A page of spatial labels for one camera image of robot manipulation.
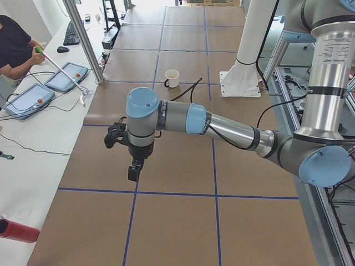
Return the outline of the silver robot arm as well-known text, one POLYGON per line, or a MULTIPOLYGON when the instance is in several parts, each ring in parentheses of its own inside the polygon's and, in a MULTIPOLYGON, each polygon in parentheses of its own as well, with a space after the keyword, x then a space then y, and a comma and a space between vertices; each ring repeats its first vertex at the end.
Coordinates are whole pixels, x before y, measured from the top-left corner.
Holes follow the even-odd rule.
POLYGON ((309 33, 316 46, 302 123, 291 136, 244 125, 205 110, 202 105, 160 100, 145 87, 126 98, 127 135, 132 163, 128 178, 137 181, 158 130, 221 139, 272 161, 303 182, 329 187, 351 173, 354 162, 343 147, 339 123, 354 57, 353 1, 290 1, 285 30, 309 33))

